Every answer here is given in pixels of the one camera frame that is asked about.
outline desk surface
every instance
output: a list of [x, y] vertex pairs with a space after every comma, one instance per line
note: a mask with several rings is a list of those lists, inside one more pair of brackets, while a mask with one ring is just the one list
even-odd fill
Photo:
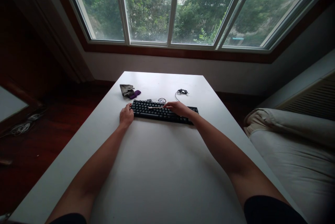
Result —
[[[298, 211], [268, 165], [203, 76], [124, 72], [63, 151], [14, 211], [10, 220], [44, 223], [76, 173], [119, 124], [129, 102], [177, 95], [230, 138]], [[194, 126], [135, 118], [93, 208], [91, 223], [245, 223], [232, 184]]]

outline sofa cushion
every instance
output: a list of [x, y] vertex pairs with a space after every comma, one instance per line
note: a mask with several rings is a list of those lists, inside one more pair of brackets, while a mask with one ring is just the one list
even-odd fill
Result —
[[248, 136], [257, 129], [290, 132], [335, 149], [335, 121], [275, 109], [253, 110], [245, 119]]
[[292, 133], [256, 130], [250, 140], [307, 221], [320, 223], [335, 193], [334, 151]]

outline window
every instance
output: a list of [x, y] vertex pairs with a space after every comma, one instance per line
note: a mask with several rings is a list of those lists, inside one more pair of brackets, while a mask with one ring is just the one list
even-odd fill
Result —
[[76, 0], [92, 39], [124, 41], [118, 0]]
[[73, 0], [88, 41], [271, 52], [317, 0]]

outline green foliage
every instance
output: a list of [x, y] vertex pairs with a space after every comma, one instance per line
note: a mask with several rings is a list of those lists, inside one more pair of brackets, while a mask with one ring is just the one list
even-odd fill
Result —
[[201, 39], [199, 35], [203, 35], [202, 29], [207, 34], [218, 31], [230, 1], [183, 0], [184, 4], [177, 7], [173, 41], [192, 43], [196, 40], [197, 43], [212, 44], [212, 41]]
[[285, 0], [247, 0], [236, 19], [240, 33], [255, 32], [270, 17], [275, 17]]
[[98, 39], [124, 40], [118, 0], [83, 0]]
[[[118, 0], [83, 0], [96, 37], [123, 40]], [[231, 0], [181, 0], [177, 5], [173, 42], [212, 44]], [[247, 0], [230, 36], [245, 34], [259, 46], [287, 11], [287, 0]], [[171, 0], [126, 0], [132, 40], [166, 42]]]
[[171, 0], [126, 0], [132, 40], [166, 42]]

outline wooden floor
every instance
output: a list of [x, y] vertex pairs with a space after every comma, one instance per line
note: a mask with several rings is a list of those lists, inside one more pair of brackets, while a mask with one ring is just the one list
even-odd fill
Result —
[[[0, 165], [0, 216], [15, 210], [57, 155], [112, 87], [113, 82], [72, 85], [49, 95], [47, 110], [27, 133], [0, 139], [0, 157], [13, 160]], [[233, 117], [244, 117], [260, 100], [218, 92]]]

